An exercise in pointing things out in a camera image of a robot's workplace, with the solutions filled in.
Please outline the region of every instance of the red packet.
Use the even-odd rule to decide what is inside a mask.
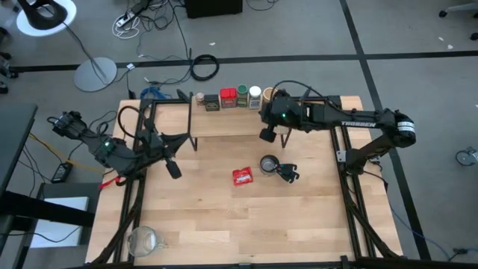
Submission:
[[[254,182],[254,179],[252,178],[251,167],[232,171],[232,181],[236,186]]]

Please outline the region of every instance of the white jar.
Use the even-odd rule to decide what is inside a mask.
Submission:
[[[249,109],[261,108],[262,90],[258,86],[252,86],[249,89]]]

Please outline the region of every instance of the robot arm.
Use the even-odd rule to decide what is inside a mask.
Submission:
[[[59,118],[50,117],[49,122],[53,125],[53,131],[60,136],[85,143],[102,166],[114,168],[121,177],[134,176],[160,160],[166,161],[166,167],[174,179],[181,177],[180,169],[171,158],[189,138],[188,134],[158,134],[155,124],[146,119],[145,129],[136,134],[142,144],[134,152],[123,139],[89,130],[78,112],[64,112]]]
[[[415,143],[415,125],[399,111],[344,111],[326,99],[325,104],[292,100],[285,90],[279,90],[272,101],[259,112],[264,123],[260,138],[273,142],[276,126],[304,132],[330,130],[337,126],[381,129],[383,135],[361,149],[337,152],[339,162],[346,164],[348,173],[362,174],[367,160],[381,157],[395,147],[405,148]]]

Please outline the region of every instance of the lamp base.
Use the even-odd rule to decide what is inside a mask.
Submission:
[[[88,60],[82,63],[75,72],[75,86],[86,92],[95,92],[109,86],[117,76],[117,65],[104,57],[94,58],[102,72]]]

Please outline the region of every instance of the wooden tabletop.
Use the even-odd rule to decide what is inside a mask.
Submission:
[[[357,96],[341,99],[344,109],[362,108]],[[122,101],[120,107],[139,107],[139,103]],[[248,111],[238,109],[226,113]],[[193,122],[198,114],[193,112]],[[127,110],[123,116],[126,130],[134,132],[136,112]],[[210,121],[210,133],[224,134],[224,130],[213,128],[216,123]],[[166,134],[186,132],[187,105],[158,106],[155,124]],[[254,135],[234,136],[232,130],[226,130],[229,133],[224,136],[201,136],[198,131],[198,151],[186,142],[177,153],[183,175],[180,179],[171,179],[162,161],[148,169],[140,225],[163,236],[167,247],[135,259],[136,265],[329,262],[339,260],[341,255],[353,260],[330,132],[292,131],[287,147],[282,149],[280,139],[275,143],[260,140],[257,134],[263,127],[260,120],[254,124],[248,131]],[[349,133],[355,148],[371,140],[367,129],[349,129]],[[117,126],[114,136],[123,137]],[[263,176],[258,163],[267,154],[297,164],[300,179],[289,184],[279,176]],[[232,171],[243,167],[252,168],[254,182],[235,187]],[[379,174],[372,164],[365,170]],[[112,173],[104,180],[113,177]],[[359,178],[370,224],[394,252],[401,254],[383,183],[367,174]],[[114,185],[102,191],[87,262],[101,253],[115,233],[123,194],[124,188]],[[364,239],[357,226],[364,252]],[[123,249],[125,260],[127,248]]]

